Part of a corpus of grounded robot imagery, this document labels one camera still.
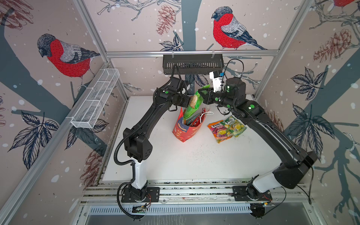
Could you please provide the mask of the green chips bag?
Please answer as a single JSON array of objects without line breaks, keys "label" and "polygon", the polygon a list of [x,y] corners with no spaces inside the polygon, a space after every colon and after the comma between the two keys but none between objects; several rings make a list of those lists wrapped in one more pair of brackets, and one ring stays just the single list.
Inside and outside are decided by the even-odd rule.
[{"label": "green chips bag", "polygon": [[[206,85],[202,88],[210,88],[210,84]],[[183,119],[188,120],[200,107],[200,105],[203,103],[203,98],[200,96],[198,92],[196,92],[190,100],[189,106],[186,108],[183,114]]]}]

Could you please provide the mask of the red paper gift bag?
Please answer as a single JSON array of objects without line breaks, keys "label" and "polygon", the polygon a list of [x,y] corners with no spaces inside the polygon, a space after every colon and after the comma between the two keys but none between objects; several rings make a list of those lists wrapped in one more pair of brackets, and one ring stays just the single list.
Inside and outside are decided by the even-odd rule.
[{"label": "red paper gift bag", "polygon": [[204,124],[204,121],[201,125],[198,127],[190,127],[190,124],[194,121],[194,119],[202,112],[206,112],[206,117],[208,115],[213,115],[214,112],[208,111],[207,108],[202,108],[201,110],[198,110],[195,112],[188,120],[183,119],[185,109],[181,108],[178,119],[175,123],[175,126],[172,130],[172,133],[174,136],[179,139],[181,142],[186,142],[188,139],[192,138],[198,130],[201,128],[201,126]]}]

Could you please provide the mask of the orange candy snack packet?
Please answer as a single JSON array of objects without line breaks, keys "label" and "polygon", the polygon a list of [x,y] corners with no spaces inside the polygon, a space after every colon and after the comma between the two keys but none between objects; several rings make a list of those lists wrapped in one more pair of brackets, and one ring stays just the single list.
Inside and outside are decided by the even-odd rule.
[{"label": "orange candy snack packet", "polygon": [[217,143],[221,143],[225,140],[232,138],[232,133],[223,125],[223,120],[210,123],[207,127],[212,132]]}]

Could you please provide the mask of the green yellow candy packet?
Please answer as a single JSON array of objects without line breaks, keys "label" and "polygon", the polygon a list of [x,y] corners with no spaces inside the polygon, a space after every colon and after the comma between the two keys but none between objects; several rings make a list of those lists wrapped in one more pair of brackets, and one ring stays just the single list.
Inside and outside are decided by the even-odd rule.
[{"label": "green yellow candy packet", "polygon": [[239,122],[235,117],[230,116],[222,124],[230,131],[232,136],[240,136],[247,128],[241,122]]}]

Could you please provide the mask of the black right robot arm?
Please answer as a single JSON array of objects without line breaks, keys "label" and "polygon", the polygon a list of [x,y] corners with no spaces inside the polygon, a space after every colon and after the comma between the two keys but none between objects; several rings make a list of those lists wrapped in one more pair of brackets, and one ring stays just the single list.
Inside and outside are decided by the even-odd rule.
[{"label": "black right robot arm", "polygon": [[273,171],[257,175],[247,184],[247,195],[258,199],[263,193],[273,188],[295,188],[312,169],[317,155],[306,152],[290,140],[270,120],[268,114],[255,101],[246,98],[246,85],[238,77],[229,78],[222,91],[213,88],[198,90],[206,105],[216,104],[230,110],[232,116],[253,129],[280,158],[280,165]]}]

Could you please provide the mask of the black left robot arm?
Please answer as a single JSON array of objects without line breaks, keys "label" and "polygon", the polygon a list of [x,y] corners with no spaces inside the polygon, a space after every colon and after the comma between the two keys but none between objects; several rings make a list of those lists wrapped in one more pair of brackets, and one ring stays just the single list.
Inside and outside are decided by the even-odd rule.
[{"label": "black left robot arm", "polygon": [[154,91],[152,100],[152,105],[141,120],[131,129],[127,128],[123,132],[125,151],[130,158],[135,160],[133,170],[135,180],[130,184],[129,190],[131,194],[140,199],[145,198],[147,189],[146,171],[142,162],[152,152],[150,135],[163,114],[170,111],[171,106],[187,107],[190,97],[187,96],[185,81],[172,77],[166,84]]}]

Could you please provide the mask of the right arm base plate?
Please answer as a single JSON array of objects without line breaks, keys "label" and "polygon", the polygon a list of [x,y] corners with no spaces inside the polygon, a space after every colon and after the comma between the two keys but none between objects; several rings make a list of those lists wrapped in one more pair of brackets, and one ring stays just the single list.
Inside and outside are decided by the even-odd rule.
[{"label": "right arm base plate", "polygon": [[255,188],[247,186],[233,186],[232,196],[236,202],[272,202],[272,196],[269,190],[264,193],[260,193]]}]

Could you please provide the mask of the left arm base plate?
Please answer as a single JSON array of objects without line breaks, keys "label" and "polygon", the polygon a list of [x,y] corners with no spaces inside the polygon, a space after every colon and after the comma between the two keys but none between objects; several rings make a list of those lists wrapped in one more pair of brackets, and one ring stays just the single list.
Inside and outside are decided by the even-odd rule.
[{"label": "left arm base plate", "polygon": [[144,187],[136,189],[133,186],[126,187],[121,196],[122,203],[157,203],[159,201],[159,187]]}]

